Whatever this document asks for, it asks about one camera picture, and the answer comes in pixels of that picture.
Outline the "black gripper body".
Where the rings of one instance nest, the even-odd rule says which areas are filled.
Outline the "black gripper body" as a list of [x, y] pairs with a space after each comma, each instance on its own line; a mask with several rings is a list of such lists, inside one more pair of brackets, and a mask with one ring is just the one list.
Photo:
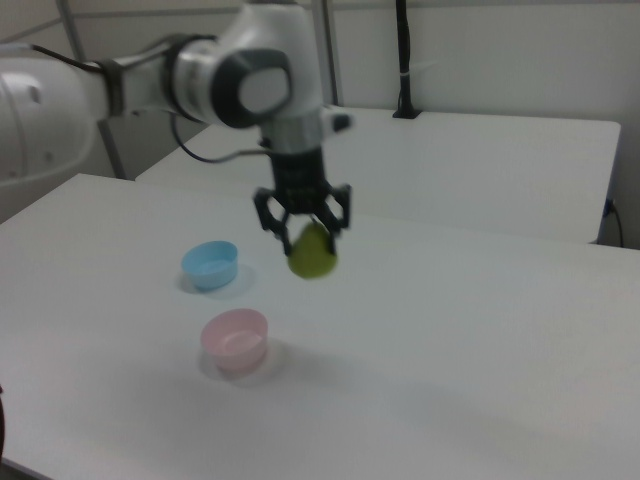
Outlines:
[[321, 148], [300, 154], [272, 154], [274, 198], [289, 214], [317, 214], [326, 206], [330, 185]]

